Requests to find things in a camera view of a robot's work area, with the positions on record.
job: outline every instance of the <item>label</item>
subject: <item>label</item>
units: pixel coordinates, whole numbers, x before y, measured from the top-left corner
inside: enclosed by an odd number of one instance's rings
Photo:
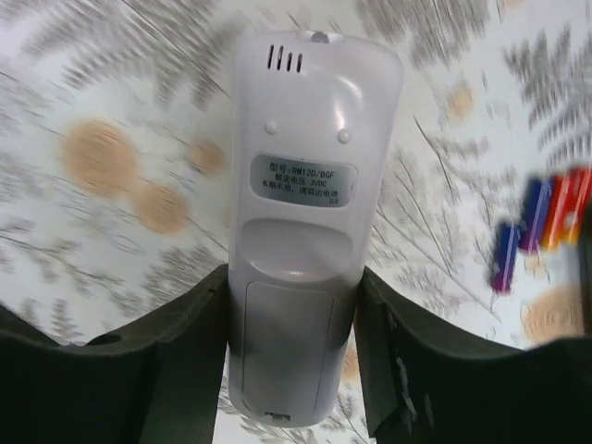
[[[251,163],[251,188],[255,194],[308,206],[339,208],[355,190],[357,171],[351,165],[304,162],[259,154]]]

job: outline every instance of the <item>round bump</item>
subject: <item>round bump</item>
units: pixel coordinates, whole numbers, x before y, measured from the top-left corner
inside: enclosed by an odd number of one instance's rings
[[[264,125],[264,128],[267,134],[275,134],[276,132],[278,132],[278,124],[273,120],[267,120],[267,122]]]
[[[337,140],[340,141],[341,143],[348,143],[351,138],[352,138],[352,135],[346,129],[340,129],[339,132],[337,133]]]

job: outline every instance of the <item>floral tablecloth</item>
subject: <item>floral tablecloth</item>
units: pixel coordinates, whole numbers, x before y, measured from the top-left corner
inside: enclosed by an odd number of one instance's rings
[[[231,65],[255,32],[396,51],[405,84],[368,264],[455,325],[526,348],[582,332],[573,250],[487,284],[529,175],[589,162],[587,0],[0,0],[1,303],[83,343],[228,257]],[[215,443],[367,443],[355,344],[335,412],[284,430],[220,393]]]

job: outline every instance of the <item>gray label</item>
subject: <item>gray label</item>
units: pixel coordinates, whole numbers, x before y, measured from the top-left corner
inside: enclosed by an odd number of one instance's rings
[[[351,165],[304,162],[259,154],[251,163],[255,194],[291,204],[345,206],[353,196],[357,171]]]

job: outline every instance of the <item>white remote control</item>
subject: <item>white remote control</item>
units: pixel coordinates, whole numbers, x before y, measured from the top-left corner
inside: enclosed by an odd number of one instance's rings
[[[238,49],[228,385],[262,423],[334,406],[401,85],[387,48],[342,35]]]

